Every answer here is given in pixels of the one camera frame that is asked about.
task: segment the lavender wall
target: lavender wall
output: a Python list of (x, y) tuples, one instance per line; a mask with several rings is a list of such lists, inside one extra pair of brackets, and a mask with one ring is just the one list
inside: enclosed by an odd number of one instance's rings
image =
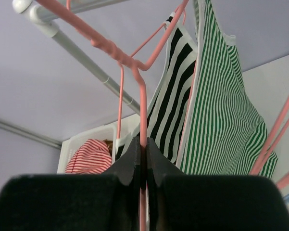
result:
[(14, 175), (56, 173), (60, 150), (0, 129), (0, 190)]

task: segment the pink clothes hanger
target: pink clothes hanger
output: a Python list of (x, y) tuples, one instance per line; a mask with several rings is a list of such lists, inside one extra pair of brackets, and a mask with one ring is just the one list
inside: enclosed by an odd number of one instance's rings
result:
[[(278, 142), (280, 141), (282, 135), (285, 133), (286, 129), (288, 128), (289, 126), (289, 118), (288, 120), (286, 121), (285, 125), (283, 126), (282, 130), (280, 131), (280, 133), (278, 134), (278, 136), (276, 137), (275, 141), (273, 142), (273, 144), (270, 146), (269, 148), (269, 145), (270, 143), (272, 142), (273, 138), (275, 137), (284, 117), (286, 116), (287, 112), (289, 110), (289, 96), (278, 116), (278, 118), (276, 119), (275, 121), (275, 124), (259, 154), (259, 156), (257, 157), (252, 169), (251, 169), (251, 172), (250, 174), (251, 175), (258, 175), (261, 171), (261, 169), (263, 168), (264, 164), (266, 163), (266, 161), (268, 160), (271, 152), (274, 150), (274, 148), (276, 147), (276, 145), (278, 144)], [(287, 174), (285, 176), (285, 178), (282, 178), (283, 179), (283, 182), (286, 182), (287, 184), (289, 184), (289, 180), (287, 180), (286, 177), (288, 177), (289, 174)]]
[[(185, 19), (186, 19), (186, 11), (185, 9), (183, 10), (183, 15), (184, 15), (184, 18), (183, 18), (183, 25), (185, 23)], [(141, 50), (163, 27), (165, 28), (166, 26), (166, 23), (162, 23), (160, 25), (160, 27), (155, 30), (155, 32), (149, 36), (149, 38), (147, 40), (145, 40), (145, 42), (143, 42), (130, 56), (131, 57), (134, 57), (135, 54), (138, 53), (139, 50)], [(117, 123), (117, 139), (119, 139), (121, 137), (121, 123), (122, 123), (122, 104), (123, 104), (123, 83), (124, 83), (124, 67), (118, 63), (119, 66), (121, 67), (121, 86), (120, 86), (120, 97), (119, 97), (119, 115), (118, 115), (118, 123)]]
[[(70, 12), (65, 6), (55, 0), (37, 0), (37, 2), (43, 5), (45, 8), (58, 15), (64, 21), (75, 27), (84, 37), (91, 41), (91, 45), (101, 49), (109, 54), (113, 59), (118, 61), (121, 65), (129, 67), (133, 73), (134, 78), (139, 84), (140, 88), (140, 145), (142, 158), (145, 156), (145, 148), (147, 144), (147, 99), (146, 99), (146, 85), (143, 78), (140, 75), (139, 69), (147, 71), (155, 62), (157, 56), (161, 52), (163, 46), (172, 33), (178, 19), (180, 18), (184, 8), (186, 7), (188, 0), (183, 0), (179, 6), (172, 22), (166, 29), (161, 40), (156, 46), (154, 52), (144, 64), (139, 60), (124, 53), (119, 49), (112, 41), (107, 40), (104, 36), (82, 21), (75, 14)], [(146, 230), (146, 189), (140, 189), (140, 230)]]

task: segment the clothes drying rack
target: clothes drying rack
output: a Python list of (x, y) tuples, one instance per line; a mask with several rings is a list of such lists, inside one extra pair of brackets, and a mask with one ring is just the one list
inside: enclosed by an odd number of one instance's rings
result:
[[(47, 1), (47, 0), (37, 0), (40, 4), (44, 5), (48, 9), (51, 9), (52, 12), (59, 15), (63, 20), (68, 22), (69, 24), (73, 25), (84, 37), (88, 38), (92, 44), (92, 46), (99, 48), (103, 50), (104, 52), (108, 53), (112, 58), (117, 60), (119, 64), (129, 67), (133, 75), (136, 79), (136, 81), (139, 84), (140, 88), (140, 145), (141, 145), (141, 152), (143, 153), (142, 158), (146, 158), (145, 156), (145, 148), (147, 145), (147, 134), (146, 134), (146, 127), (147, 127), (147, 103), (146, 103), (146, 86), (144, 83), (143, 78), (141, 77), (139, 70), (146, 71), (148, 70), (153, 62), (155, 61), (157, 55), (160, 53), (162, 47), (166, 43), (167, 38), (169, 37), (170, 33), (172, 32), (176, 22), (178, 21), (178, 18), (181, 16), (188, 0), (183, 0), (180, 4), (177, 14), (173, 18), (170, 26), (165, 31), (161, 41), (157, 45), (155, 51), (153, 52), (152, 56), (148, 59), (148, 61), (144, 64), (139, 60), (133, 59), (131, 56), (125, 54), (123, 51), (121, 51), (112, 41), (106, 40), (101, 34), (99, 34), (97, 31), (95, 31), (93, 28), (91, 28), (89, 25), (85, 24), (81, 19), (76, 17), (73, 13), (71, 13), (67, 8), (62, 6), (57, 1)], [(81, 64), (83, 64), (84, 67), (86, 67), (89, 70), (89, 67), (85, 65), (85, 63), (82, 63), (82, 58), (86, 55), (79, 49), (77, 50), (77, 46), (63, 33), (59, 30), (58, 26), (54, 22), (43, 22), (38, 17), (38, 5), (32, 5), (31, 0), (14, 0), (13, 6), (16, 12), (22, 13), (27, 19), (29, 19), (31, 22), (33, 22), (46, 36), (53, 38), (56, 42), (58, 42), (63, 48), (65, 48), (73, 57), (75, 57)], [(119, 95), (120, 87), (111, 79), (109, 76), (105, 76), (102, 73), (102, 70), (93, 62), (91, 61), (90, 67), (94, 67), (94, 69), (91, 71), (99, 80), (101, 80), (109, 89), (111, 89), (116, 95)], [(126, 92), (123, 93), (122, 100), (127, 103), (129, 107), (131, 107), (134, 111), (136, 102), (133, 101), (133, 99), (129, 98), (129, 95), (127, 95)], [(253, 169), (251, 170), (251, 175), (257, 175), (258, 172), (263, 167), (263, 164), (267, 160), (270, 152), (273, 150), (273, 148), (276, 146), (277, 142), (280, 140), (282, 134), (285, 132), (285, 129), (289, 125), (289, 120), (281, 130), (280, 134), (277, 136), (275, 142), (270, 146), (270, 143), (272, 142), (273, 138), (275, 137), (277, 130), (279, 129), (287, 111), (289, 109), (289, 97), (287, 102), (285, 103), (284, 107), (281, 110), (281, 113), (279, 114), (279, 117), (276, 120), (276, 123), (270, 132), (264, 147), (258, 156)], [(280, 182), (278, 182), (279, 188), (284, 187), (289, 183), (289, 174), (284, 177), (284, 179), (281, 179)], [(145, 196), (145, 189), (140, 190), (140, 217), (142, 219), (140, 220), (140, 227), (142, 230), (145, 230), (145, 202), (146, 196)]]

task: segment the green striped cloth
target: green striped cloth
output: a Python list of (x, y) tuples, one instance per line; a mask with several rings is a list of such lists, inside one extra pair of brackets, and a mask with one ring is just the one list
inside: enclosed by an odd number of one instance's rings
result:
[[(197, 73), (177, 166), (186, 174), (247, 175), (267, 138), (246, 95), (235, 37), (221, 32), (210, 0), (195, 0)], [(271, 178), (271, 154), (260, 175)]]

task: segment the pink rod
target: pink rod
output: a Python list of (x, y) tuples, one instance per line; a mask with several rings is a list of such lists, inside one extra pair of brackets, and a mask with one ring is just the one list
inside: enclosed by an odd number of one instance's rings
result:
[(289, 185), (289, 172), (282, 177), (277, 183), (276, 183), (277, 187), (279, 189), (283, 189), (284, 187)]
[(266, 155), (264, 156), (264, 160), (261, 162), (261, 164), (259, 165), (259, 167), (257, 169), (255, 169), (255, 174), (258, 175), (261, 171), (261, 169), (263, 168), (264, 164), (266, 163), (266, 161), (268, 160), (271, 152), (275, 149), (275, 147), (277, 146), (278, 142), (280, 141), (280, 139), (282, 138), (283, 134), (285, 133), (286, 129), (289, 127), (289, 118), (286, 121), (285, 125), (283, 126), (282, 130), (280, 131), (280, 133), (278, 134), (278, 136), (276, 137), (275, 141), (273, 142), (273, 144), (271, 145), (271, 147), (269, 148), (269, 150), (267, 151)]
[(122, 104), (123, 104), (123, 88), (124, 88), (124, 67), (119, 63), (121, 67), (121, 86), (120, 86), (120, 101), (119, 101), (119, 116), (117, 123), (117, 134), (116, 137), (121, 137), (121, 122), (122, 122)]
[[(147, 103), (146, 103), (146, 86), (143, 78), (139, 73), (139, 69), (134, 65), (131, 69), (135, 79), (140, 85), (140, 145), (141, 155), (145, 155), (146, 160), (146, 144), (147, 144)], [(139, 196), (139, 220), (140, 231), (146, 231), (146, 189), (140, 188)]]
[[(185, 9), (183, 11), (183, 14), (184, 14), (184, 19), (183, 19), (183, 24), (184, 24), (185, 23), (185, 19), (186, 19), (186, 11), (185, 11)], [(165, 23), (162, 23), (160, 25), (160, 27), (157, 30), (155, 30), (155, 32), (147, 40), (145, 40), (145, 42), (142, 43), (130, 56), (134, 57), (134, 55), (137, 54), (138, 51), (141, 50), (161, 30), (161, 28), (163, 28), (164, 26), (165, 26)]]
[(257, 159), (256, 159), (256, 161), (255, 161), (255, 163), (254, 163), (254, 165), (253, 165), (253, 167), (251, 169), (251, 172), (250, 172), (251, 175), (255, 175), (256, 174), (256, 170), (258, 169), (259, 165), (261, 164), (262, 160), (264, 159), (264, 155), (267, 152), (268, 147), (270, 146), (273, 138), (275, 137), (275, 135), (276, 135), (276, 133), (277, 133), (277, 131), (278, 131), (278, 129), (279, 129), (284, 117), (286, 116), (288, 110), (289, 110), (289, 96), (288, 96), (288, 98), (287, 98), (287, 100), (286, 100), (286, 102), (285, 102), (285, 104), (284, 104), (284, 106), (283, 106), (283, 108), (282, 108), (277, 120), (275, 121), (275, 124), (274, 124), (274, 126), (273, 126), (273, 128), (272, 128), (272, 130), (271, 130), (266, 142), (264, 143), (264, 146), (263, 146), (259, 156), (257, 157)]
[(142, 71), (148, 70), (153, 63), (155, 62), (157, 56), (159, 55), (159, 53), (161, 52), (161, 50), (163, 49), (163, 46), (165, 45), (165, 43), (167, 42), (169, 36), (171, 35), (174, 27), (176, 26), (180, 16), (182, 15), (182, 12), (184, 11), (187, 3), (189, 0), (183, 0), (183, 2), (180, 4), (176, 14), (174, 15), (169, 27), (166, 29), (165, 33), (163, 34), (162, 38), (160, 39), (159, 43), (157, 44), (154, 52), (152, 53), (152, 55), (150, 56), (150, 58), (148, 59), (148, 61), (145, 63), (144, 69), (142, 69), (142, 67), (140, 66), (140, 69)]
[[(176, 7), (176, 9), (175, 9), (175, 13), (177, 12), (177, 10), (178, 10), (178, 8), (179, 8), (179, 6), (180, 6), (181, 4), (179, 4), (178, 5), (178, 7)], [(183, 23), (182, 24), (185, 24), (185, 19), (186, 19), (186, 11), (185, 11), (185, 8), (184, 8), (184, 10), (183, 10), (183, 15), (184, 15), (184, 18), (183, 18)]]

